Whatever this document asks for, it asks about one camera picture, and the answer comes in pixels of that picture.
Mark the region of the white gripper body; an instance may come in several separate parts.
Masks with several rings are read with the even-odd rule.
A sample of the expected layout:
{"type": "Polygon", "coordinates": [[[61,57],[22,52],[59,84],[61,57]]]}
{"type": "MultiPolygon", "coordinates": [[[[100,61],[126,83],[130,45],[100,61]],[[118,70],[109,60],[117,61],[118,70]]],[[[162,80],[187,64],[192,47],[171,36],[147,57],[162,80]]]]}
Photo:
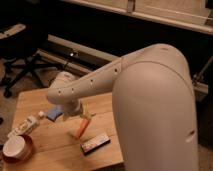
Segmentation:
{"type": "Polygon", "coordinates": [[[74,105],[62,106],[63,111],[63,120],[67,120],[70,117],[79,116],[80,118],[91,120],[94,116],[94,113],[88,111],[86,107],[83,106],[82,103],[74,105]]]}

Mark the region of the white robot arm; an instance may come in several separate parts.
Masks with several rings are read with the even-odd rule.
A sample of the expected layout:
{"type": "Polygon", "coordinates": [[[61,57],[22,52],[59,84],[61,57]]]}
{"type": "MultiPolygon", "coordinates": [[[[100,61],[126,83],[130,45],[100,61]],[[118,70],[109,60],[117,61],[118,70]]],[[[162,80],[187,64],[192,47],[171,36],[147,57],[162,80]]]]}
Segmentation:
{"type": "Polygon", "coordinates": [[[195,93],[180,50],[150,45],[78,80],[62,72],[47,99],[73,114],[73,102],[105,92],[126,171],[199,171],[195,93]]]}

